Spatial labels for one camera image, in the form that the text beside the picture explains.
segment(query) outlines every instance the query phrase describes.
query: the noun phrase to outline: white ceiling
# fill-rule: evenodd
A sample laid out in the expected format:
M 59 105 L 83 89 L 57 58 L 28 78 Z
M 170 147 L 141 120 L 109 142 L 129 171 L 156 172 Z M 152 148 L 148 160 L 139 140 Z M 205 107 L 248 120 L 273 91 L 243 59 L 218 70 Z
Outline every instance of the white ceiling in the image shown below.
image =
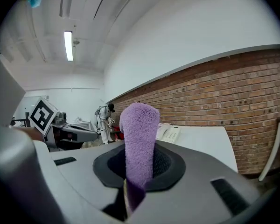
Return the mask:
M 123 37 L 159 1 L 63 0 L 67 18 L 59 15 L 61 0 L 42 0 L 37 8 L 19 1 L 1 26 L 0 57 L 11 70 L 72 67 L 103 72 Z M 66 30 L 80 42 L 73 62 L 66 59 Z

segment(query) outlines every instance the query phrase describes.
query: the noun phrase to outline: purple sock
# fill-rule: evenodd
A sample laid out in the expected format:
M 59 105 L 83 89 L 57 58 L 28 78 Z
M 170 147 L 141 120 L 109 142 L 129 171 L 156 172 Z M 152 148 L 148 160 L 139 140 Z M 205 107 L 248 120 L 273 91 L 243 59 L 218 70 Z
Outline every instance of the purple sock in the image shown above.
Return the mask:
M 120 116 L 125 134 L 127 194 L 134 211 L 145 196 L 145 184 L 153 178 L 154 143 L 160 113 L 143 103 L 133 103 Z

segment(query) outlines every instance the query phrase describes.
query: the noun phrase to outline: white protective suit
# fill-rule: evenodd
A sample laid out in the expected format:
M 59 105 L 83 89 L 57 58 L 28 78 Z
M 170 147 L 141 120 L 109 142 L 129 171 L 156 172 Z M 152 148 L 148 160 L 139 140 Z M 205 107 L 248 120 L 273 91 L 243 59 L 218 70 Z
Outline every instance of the white protective suit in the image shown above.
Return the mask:
M 109 111 L 108 107 L 103 107 L 99 111 L 99 114 L 97 115 L 97 121 L 98 121 L 98 129 L 101 131 L 102 135 L 102 141 L 105 144 L 108 144 L 108 141 L 113 141 L 110 136 L 110 128 L 109 126 L 104 122 L 106 120 L 108 122 L 108 118 L 110 117 L 111 112 Z

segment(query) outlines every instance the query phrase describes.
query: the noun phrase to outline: person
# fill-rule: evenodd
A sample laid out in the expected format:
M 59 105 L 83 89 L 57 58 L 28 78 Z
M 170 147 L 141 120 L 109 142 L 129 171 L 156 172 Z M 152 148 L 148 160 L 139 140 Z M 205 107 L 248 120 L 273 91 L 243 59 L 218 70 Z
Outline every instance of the person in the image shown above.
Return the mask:
M 110 103 L 108 106 L 104 106 L 99 108 L 95 112 L 95 116 L 97 119 L 97 126 L 98 129 L 100 129 L 101 135 L 102 135 L 102 141 L 105 144 L 108 144 L 109 142 L 113 142 L 110 136 L 110 128 L 111 125 L 108 123 L 108 119 L 111 116 L 111 112 L 115 112 L 114 110 L 114 104 Z

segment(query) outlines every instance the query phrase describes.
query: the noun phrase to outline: blue object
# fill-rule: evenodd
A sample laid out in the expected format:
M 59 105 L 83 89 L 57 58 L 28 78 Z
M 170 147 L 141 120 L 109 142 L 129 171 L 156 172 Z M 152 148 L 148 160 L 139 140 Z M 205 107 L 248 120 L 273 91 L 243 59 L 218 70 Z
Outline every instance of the blue object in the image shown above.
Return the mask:
M 32 8 L 38 7 L 42 0 L 27 0 Z

